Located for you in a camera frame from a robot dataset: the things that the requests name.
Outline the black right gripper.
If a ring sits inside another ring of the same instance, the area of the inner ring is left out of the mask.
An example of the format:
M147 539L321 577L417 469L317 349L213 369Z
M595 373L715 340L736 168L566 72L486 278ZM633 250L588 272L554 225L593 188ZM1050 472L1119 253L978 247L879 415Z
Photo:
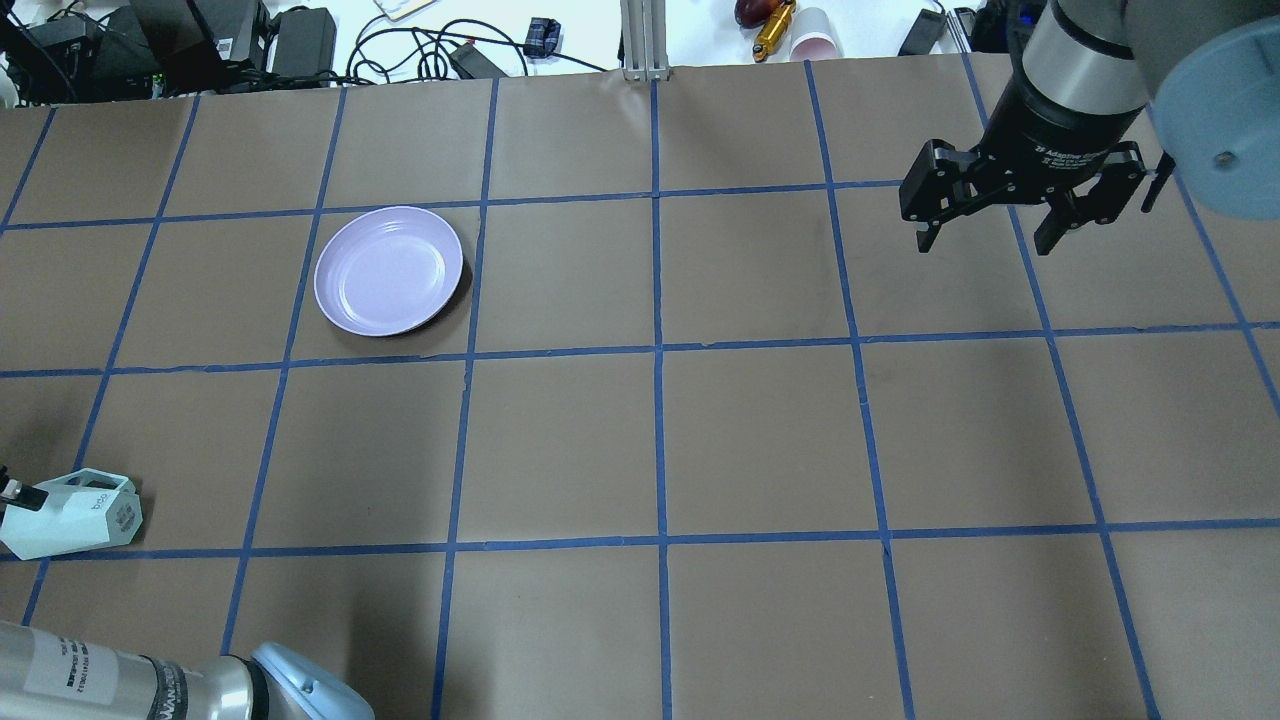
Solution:
M1115 222L1146 176L1140 145L1123 141L1139 110L1096 115L1064 106L1043 95L1015 60L972 151L931 138L902 179L900 215L915 225L916 250L929 252L942 225L996 201L1047 201L1050 210L1034 233L1039 256L1070 231Z

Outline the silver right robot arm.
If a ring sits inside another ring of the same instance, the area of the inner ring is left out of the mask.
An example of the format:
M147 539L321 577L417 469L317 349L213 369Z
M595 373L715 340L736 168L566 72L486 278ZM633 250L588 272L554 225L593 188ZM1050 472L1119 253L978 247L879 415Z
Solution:
M928 252L943 224L992 205L1044 205L1039 255L1115 222L1146 176L1125 140L1149 108L1162 156L1148 211L1179 173L1212 211L1277 219L1275 1L1051 1L1012 59L978 143L927 141L900 190Z

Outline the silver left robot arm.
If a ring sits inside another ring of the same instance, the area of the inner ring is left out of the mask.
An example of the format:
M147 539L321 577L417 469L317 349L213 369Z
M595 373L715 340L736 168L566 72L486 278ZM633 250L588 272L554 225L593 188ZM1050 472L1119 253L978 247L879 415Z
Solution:
M127 544L142 520L127 477L3 477L3 543L22 560ZM189 669L14 623L3 624L1 701L5 719L374 717L346 683L278 643Z

